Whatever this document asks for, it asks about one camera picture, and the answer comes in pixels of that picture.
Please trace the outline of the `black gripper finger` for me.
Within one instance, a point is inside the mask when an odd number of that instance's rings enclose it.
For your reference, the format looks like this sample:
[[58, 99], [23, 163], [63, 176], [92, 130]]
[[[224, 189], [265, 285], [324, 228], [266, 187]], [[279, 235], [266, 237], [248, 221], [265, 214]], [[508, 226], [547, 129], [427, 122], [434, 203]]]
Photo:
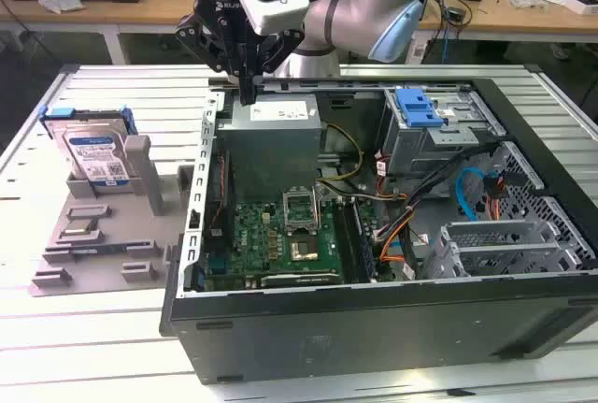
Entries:
[[249, 103], [256, 101], [264, 73], [273, 73], [304, 40], [301, 29], [285, 30], [270, 36], [249, 37]]
[[235, 33], [229, 15], [216, 16], [212, 28], [193, 13], [184, 16], [178, 24], [177, 40], [216, 72], [225, 72], [236, 84], [242, 105], [250, 104], [250, 77], [247, 68], [245, 44]]

